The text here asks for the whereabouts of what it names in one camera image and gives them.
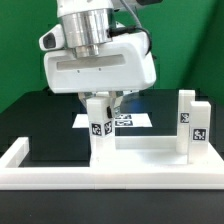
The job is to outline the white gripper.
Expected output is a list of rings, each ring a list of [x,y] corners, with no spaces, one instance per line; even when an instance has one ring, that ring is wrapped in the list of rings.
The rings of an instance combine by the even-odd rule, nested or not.
[[[75,58],[69,49],[44,56],[47,82],[54,93],[78,93],[84,107],[92,92],[109,91],[109,115],[120,116],[120,105],[129,90],[143,90],[156,81],[145,33],[124,34],[99,46],[99,55]]]

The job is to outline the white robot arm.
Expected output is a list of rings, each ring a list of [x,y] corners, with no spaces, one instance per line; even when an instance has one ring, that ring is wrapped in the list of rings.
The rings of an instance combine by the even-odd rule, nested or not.
[[[151,87],[156,71],[150,33],[139,21],[117,22],[114,14],[162,1],[56,0],[59,23],[39,39],[50,89],[77,93],[83,102],[106,92],[109,113],[118,116],[123,94]]]

